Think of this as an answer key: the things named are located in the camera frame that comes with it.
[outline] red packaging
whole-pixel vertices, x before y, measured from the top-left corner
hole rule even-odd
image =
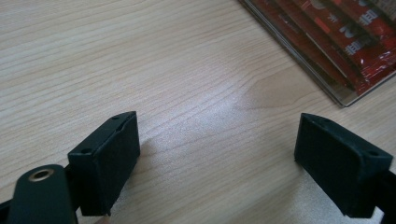
[[[334,45],[297,5],[290,0],[276,0],[277,4],[303,29],[309,38],[327,55],[327,57],[338,67],[354,86],[358,95],[371,88],[360,72],[351,66],[351,62],[346,59],[345,54]]]
[[[356,64],[368,81],[393,64],[394,55],[377,44],[354,21],[321,0],[293,0]]]
[[[315,46],[305,35],[297,24],[286,15],[284,11],[275,3],[275,0],[256,0],[256,4],[263,15],[265,15],[273,25],[276,25],[283,35],[306,57],[325,71],[331,78],[339,84],[350,87],[349,81],[340,71],[329,61],[329,59]]]
[[[383,12],[368,0],[332,0],[350,18],[357,21],[370,35],[374,35],[387,50],[396,47],[396,31],[384,19]]]

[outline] screw hole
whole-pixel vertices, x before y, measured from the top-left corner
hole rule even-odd
[[[88,154],[88,153],[91,153],[91,152],[92,152],[92,149],[91,149],[91,148],[83,148],[80,152],[81,152],[82,154]]]
[[[372,156],[379,156],[378,152],[369,151],[369,154]]]
[[[51,175],[53,175],[54,171],[52,169],[44,169],[37,172],[34,172],[29,176],[29,180],[32,182],[39,182],[47,179]]]

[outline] black plastic block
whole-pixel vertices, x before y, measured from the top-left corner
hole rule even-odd
[[[329,119],[302,114],[294,156],[344,215],[373,215],[376,183],[392,161],[387,152]]]
[[[110,214],[140,155],[135,112],[107,120],[68,153],[83,216]]]

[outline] wood grain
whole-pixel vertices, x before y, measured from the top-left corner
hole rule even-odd
[[[234,0],[4,0],[0,20],[0,202],[136,110],[142,155],[112,223],[380,220],[343,217],[293,150],[307,112],[396,155],[395,79],[341,109]]]

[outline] plastic package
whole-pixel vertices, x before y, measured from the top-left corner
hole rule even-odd
[[[396,74],[396,25],[380,8],[386,0],[242,2],[342,106]]]

